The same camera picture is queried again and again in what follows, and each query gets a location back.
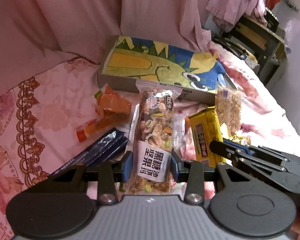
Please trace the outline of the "mixed nut bar packet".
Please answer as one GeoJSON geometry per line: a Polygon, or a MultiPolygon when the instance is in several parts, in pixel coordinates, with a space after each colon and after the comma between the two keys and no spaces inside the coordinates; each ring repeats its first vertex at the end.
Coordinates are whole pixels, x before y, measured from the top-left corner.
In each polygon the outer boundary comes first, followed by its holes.
{"type": "Polygon", "coordinates": [[[132,194],[165,194],[170,191],[170,161],[174,141],[174,101],[182,88],[137,79],[139,114],[134,135],[132,194]]]}

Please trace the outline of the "yellow snack bar packet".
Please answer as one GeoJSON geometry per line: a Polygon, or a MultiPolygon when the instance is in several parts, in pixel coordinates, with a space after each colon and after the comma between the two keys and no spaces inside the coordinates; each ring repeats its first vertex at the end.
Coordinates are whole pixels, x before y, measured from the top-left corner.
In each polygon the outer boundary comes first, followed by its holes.
{"type": "Polygon", "coordinates": [[[207,107],[189,117],[196,161],[204,166],[215,167],[225,159],[211,152],[209,146],[214,140],[223,141],[216,106],[207,107]]]}

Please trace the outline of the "dark dried fruit packet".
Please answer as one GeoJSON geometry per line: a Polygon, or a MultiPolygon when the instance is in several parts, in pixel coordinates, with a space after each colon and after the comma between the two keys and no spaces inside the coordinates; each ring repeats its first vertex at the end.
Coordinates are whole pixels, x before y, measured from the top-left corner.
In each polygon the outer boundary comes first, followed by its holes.
{"type": "Polygon", "coordinates": [[[173,150],[183,157],[186,148],[192,142],[189,135],[189,128],[186,127],[186,118],[184,114],[177,113],[173,118],[173,150]]]}

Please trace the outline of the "gold foil candy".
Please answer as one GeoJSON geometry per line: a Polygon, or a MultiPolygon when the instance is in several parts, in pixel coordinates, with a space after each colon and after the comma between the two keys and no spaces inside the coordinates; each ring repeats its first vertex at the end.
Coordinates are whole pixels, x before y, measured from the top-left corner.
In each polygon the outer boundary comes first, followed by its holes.
{"type": "Polygon", "coordinates": [[[230,140],[243,146],[251,145],[250,138],[237,134],[231,134],[230,128],[225,123],[221,124],[220,129],[224,139],[230,140]]]}

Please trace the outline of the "dark blue long box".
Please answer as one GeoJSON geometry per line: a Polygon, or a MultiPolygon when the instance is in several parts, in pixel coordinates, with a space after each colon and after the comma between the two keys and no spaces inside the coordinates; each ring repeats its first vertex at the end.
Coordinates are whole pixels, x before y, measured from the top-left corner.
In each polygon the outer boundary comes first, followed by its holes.
{"type": "Polygon", "coordinates": [[[98,166],[102,162],[115,158],[126,147],[127,143],[128,138],[125,136],[125,132],[112,128],[81,153],[52,172],[50,177],[78,163],[83,163],[86,167],[98,166]]]}

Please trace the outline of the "clear puffed rice packet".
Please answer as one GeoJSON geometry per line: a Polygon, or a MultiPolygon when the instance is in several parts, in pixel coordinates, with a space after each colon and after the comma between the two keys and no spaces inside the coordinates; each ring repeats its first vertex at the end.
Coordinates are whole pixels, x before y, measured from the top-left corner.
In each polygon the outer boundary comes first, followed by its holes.
{"type": "Polygon", "coordinates": [[[242,94],[240,91],[219,87],[215,96],[215,106],[219,124],[225,124],[231,134],[241,127],[242,94]]]}

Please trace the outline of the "orange snack packet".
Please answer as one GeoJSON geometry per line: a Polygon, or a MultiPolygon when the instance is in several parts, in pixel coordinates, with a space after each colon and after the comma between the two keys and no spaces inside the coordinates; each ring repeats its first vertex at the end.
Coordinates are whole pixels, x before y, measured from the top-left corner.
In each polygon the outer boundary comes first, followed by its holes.
{"type": "Polygon", "coordinates": [[[91,135],[129,119],[132,103],[105,84],[95,95],[96,116],[76,128],[79,142],[86,141],[91,135]]]}

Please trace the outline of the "cardboard box with dinosaur towel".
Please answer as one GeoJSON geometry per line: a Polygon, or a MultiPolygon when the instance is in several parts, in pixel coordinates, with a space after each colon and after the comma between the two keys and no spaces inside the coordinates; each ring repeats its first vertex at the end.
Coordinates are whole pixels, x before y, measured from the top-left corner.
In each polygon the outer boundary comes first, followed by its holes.
{"type": "Polygon", "coordinates": [[[198,53],[170,44],[119,36],[110,42],[108,53],[96,74],[99,86],[136,93],[136,80],[182,88],[180,99],[215,103],[218,88],[236,86],[217,53],[198,53]]]}

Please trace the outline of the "floral pink bed sheet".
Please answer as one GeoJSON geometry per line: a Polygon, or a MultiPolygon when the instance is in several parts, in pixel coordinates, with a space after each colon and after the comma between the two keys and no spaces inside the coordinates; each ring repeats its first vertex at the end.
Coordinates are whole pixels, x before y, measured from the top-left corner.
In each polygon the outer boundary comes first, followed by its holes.
{"type": "MultiPolygon", "coordinates": [[[[239,136],[300,157],[300,136],[254,72],[229,51],[209,44],[243,94],[239,136]]],[[[88,146],[76,128],[95,115],[97,65],[82,58],[61,63],[0,97],[0,239],[13,232],[8,201],[44,180],[88,146]]]]}

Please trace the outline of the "dark wooden side table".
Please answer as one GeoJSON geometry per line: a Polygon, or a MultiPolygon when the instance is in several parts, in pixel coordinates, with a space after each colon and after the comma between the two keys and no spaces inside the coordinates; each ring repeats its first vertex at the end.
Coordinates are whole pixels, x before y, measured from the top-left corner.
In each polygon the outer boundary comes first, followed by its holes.
{"type": "Polygon", "coordinates": [[[285,32],[279,28],[278,18],[269,9],[264,18],[266,26],[243,15],[230,32],[215,35],[212,40],[242,60],[251,52],[258,62],[254,71],[267,85],[285,57],[285,32]]]}

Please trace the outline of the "tied mauve curtain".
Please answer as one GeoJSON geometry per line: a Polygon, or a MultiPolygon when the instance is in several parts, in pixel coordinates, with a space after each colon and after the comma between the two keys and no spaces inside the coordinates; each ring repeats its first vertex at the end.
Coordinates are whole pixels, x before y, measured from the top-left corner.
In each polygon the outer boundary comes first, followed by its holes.
{"type": "Polygon", "coordinates": [[[209,0],[206,10],[213,15],[214,23],[224,32],[230,32],[243,15],[267,25],[264,0],[209,0]]]}

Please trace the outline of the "pink curtain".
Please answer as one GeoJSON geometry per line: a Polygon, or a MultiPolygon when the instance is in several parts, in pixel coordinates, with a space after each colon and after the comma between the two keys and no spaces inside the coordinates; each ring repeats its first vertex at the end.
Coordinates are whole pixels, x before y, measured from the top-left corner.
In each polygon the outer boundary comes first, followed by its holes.
{"type": "Polygon", "coordinates": [[[197,0],[0,0],[0,96],[117,35],[207,51],[197,0]]]}

